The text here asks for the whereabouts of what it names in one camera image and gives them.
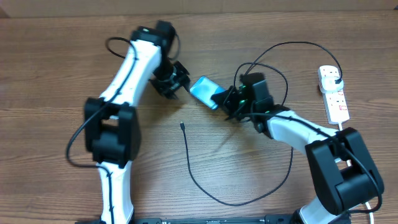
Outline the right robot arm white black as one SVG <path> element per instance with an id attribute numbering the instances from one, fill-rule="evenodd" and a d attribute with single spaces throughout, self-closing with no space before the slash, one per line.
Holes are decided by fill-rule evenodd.
<path id="1" fill-rule="evenodd" d="M 241 86 L 210 98 L 230 119 L 249 118 L 257 132 L 305 154 L 316 197 L 291 223 L 334 223 L 353 213 L 380 209 L 384 184 L 360 133 L 324 128 L 274 103 L 263 73 L 240 76 Z"/>

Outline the blue Samsung Galaxy smartphone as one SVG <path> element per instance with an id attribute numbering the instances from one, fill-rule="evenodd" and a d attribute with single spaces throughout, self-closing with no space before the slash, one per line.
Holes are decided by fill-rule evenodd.
<path id="1" fill-rule="evenodd" d="M 206 76 L 200 77 L 190 88 L 190 94 L 212 110 L 216 110 L 218 104 L 215 103 L 211 97 L 224 91 L 225 89 L 223 87 Z"/>

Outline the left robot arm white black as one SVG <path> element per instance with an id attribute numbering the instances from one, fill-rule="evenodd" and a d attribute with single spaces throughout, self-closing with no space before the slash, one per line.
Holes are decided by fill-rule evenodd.
<path id="1" fill-rule="evenodd" d="M 180 88 L 189 88 L 189 72 L 169 58 L 178 39 L 170 22 L 139 26 L 126 41 L 129 49 L 111 84 L 85 103 L 85 146 L 99 171 L 103 196 L 98 223 L 133 222 L 131 170 L 141 145 L 136 108 L 148 83 L 170 100 Z"/>

